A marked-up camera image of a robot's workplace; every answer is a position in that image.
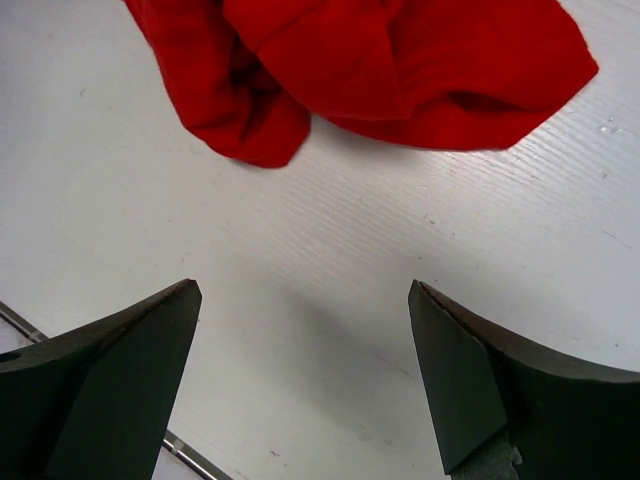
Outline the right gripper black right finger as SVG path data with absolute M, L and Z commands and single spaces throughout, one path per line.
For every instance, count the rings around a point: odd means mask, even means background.
M 414 281 L 408 304 L 453 479 L 635 479 L 639 376 L 538 344 Z

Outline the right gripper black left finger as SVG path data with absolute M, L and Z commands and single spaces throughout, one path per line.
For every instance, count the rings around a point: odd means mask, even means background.
M 202 294 L 182 280 L 1 356 L 4 479 L 152 477 Z

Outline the red t shirt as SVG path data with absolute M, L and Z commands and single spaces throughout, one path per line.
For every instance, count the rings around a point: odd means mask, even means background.
M 285 166 L 319 116 L 430 150 L 509 148 L 598 73 L 556 1 L 131 1 L 182 125 Z

